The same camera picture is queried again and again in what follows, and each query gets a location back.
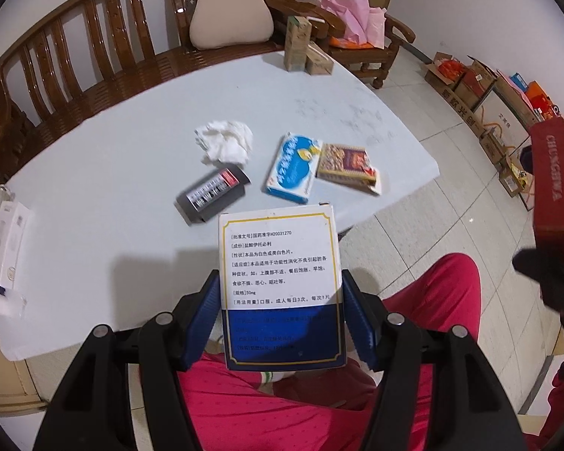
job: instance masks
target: red box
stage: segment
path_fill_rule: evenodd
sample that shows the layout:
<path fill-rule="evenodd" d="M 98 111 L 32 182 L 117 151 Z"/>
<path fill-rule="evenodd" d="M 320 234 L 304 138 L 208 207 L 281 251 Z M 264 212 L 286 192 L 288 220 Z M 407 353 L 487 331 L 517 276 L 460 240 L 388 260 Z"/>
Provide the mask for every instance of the red box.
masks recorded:
<path fill-rule="evenodd" d="M 564 262 L 564 119 L 530 128 L 535 173 L 533 227 L 537 248 Z"/>

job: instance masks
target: table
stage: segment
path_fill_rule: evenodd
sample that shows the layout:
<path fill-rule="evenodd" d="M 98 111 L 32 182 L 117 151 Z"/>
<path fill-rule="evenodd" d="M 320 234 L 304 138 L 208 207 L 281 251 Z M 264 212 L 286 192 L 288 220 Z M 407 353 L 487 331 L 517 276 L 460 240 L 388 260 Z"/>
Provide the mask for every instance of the table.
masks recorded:
<path fill-rule="evenodd" d="M 365 146 L 386 172 L 380 197 L 315 181 L 310 203 L 332 203 L 339 232 L 438 175 L 401 120 L 339 64 L 332 76 L 288 73 L 271 53 L 163 83 L 86 120 L 8 182 L 33 212 L 15 280 L 27 307 L 21 319 L 0 317 L 9 360 L 82 342 L 97 324 L 137 327 L 218 268 L 217 218 L 188 226 L 174 205 L 214 169 L 194 135 L 213 120 L 242 121 L 254 134 L 252 184 L 229 212 L 295 205 L 262 192 L 286 132 Z"/>

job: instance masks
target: wooden sofa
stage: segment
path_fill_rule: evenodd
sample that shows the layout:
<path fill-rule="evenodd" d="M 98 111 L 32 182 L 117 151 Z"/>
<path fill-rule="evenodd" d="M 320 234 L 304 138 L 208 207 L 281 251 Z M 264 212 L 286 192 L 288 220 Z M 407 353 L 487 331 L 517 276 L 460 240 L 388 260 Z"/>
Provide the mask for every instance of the wooden sofa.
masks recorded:
<path fill-rule="evenodd" d="M 329 34 L 335 37 L 342 37 L 344 27 L 340 27 L 336 17 L 330 18 L 330 13 L 321 9 L 319 15 L 322 16 L 329 25 Z M 328 53 L 342 65 L 349 67 L 354 64 L 360 64 L 359 70 L 352 71 L 359 78 L 373 77 L 372 86 L 374 88 L 382 88 L 382 84 L 388 76 L 395 57 L 399 52 L 399 48 L 406 42 L 410 44 L 415 40 L 415 33 L 404 23 L 387 14 L 387 20 L 384 29 L 385 36 L 388 37 L 390 43 L 385 49 L 341 49 L 335 47 L 324 46 Z M 373 68 L 371 64 L 380 64 L 379 67 Z"/>
<path fill-rule="evenodd" d="M 235 45 L 216 50 L 199 51 L 190 42 L 190 20 L 196 0 L 170 0 L 179 37 L 179 45 L 155 53 L 147 24 L 143 0 L 129 0 L 129 26 L 121 8 L 121 0 L 104 0 L 106 28 L 104 36 L 97 11 L 97 0 L 69 0 L 37 22 L 0 57 L 0 182 L 6 182 L 25 163 L 54 141 L 117 103 L 146 89 L 216 63 L 254 54 L 280 50 L 283 35 L 274 33 L 263 44 Z M 319 15 L 313 5 L 290 0 L 265 0 L 275 21 L 286 27 L 289 15 Z M 71 11 L 81 9 L 85 18 L 91 53 L 102 76 L 97 84 L 82 89 L 68 50 L 68 38 L 62 20 Z M 338 21 L 331 19 L 336 26 Z M 135 31 L 143 58 L 137 60 L 132 51 L 130 33 Z M 314 22 L 312 38 L 323 41 L 328 24 Z M 56 56 L 52 55 L 51 37 Z M 111 39 L 121 70 L 115 71 L 105 42 Z M 39 116 L 37 127 L 11 99 L 6 71 L 13 60 L 22 63 L 31 102 Z M 58 79 L 56 70 L 60 71 Z"/>

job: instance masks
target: silver screw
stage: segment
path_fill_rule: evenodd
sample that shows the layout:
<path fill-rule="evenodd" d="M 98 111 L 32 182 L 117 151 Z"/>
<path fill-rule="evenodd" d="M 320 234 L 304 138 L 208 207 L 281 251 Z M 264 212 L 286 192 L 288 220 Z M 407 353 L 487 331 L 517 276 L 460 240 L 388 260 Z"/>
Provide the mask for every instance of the silver screw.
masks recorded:
<path fill-rule="evenodd" d="M 159 325 L 168 325 L 171 324 L 171 321 L 173 320 L 173 315 L 171 315 L 171 313 L 169 312 L 162 312 L 159 315 L 157 315 L 157 318 L 155 320 Z"/>
<path fill-rule="evenodd" d="M 109 326 L 108 325 L 97 325 L 94 330 L 92 331 L 92 334 L 94 334 L 94 337 L 104 337 L 109 333 Z"/>
<path fill-rule="evenodd" d="M 397 312 L 391 312 L 388 314 L 387 320 L 390 324 L 401 325 L 405 322 L 405 317 Z"/>
<path fill-rule="evenodd" d="M 468 329 L 466 329 L 463 325 L 454 325 L 451 328 L 451 332 L 460 339 L 463 339 L 468 335 Z"/>

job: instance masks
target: pink plastic bag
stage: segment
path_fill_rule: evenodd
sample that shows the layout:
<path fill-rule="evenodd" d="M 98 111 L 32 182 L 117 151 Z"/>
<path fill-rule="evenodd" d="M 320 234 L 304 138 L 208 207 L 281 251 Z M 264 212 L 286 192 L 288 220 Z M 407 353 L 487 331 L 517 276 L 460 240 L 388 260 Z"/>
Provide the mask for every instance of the pink plastic bag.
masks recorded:
<path fill-rule="evenodd" d="M 367 42 L 365 30 L 370 19 L 368 0 L 322 0 L 322 8 L 333 13 L 346 24 L 345 39 L 357 44 Z"/>
<path fill-rule="evenodd" d="M 384 49 L 384 22 L 387 19 L 386 8 L 370 8 L 370 19 L 365 28 L 367 41 L 379 49 Z"/>

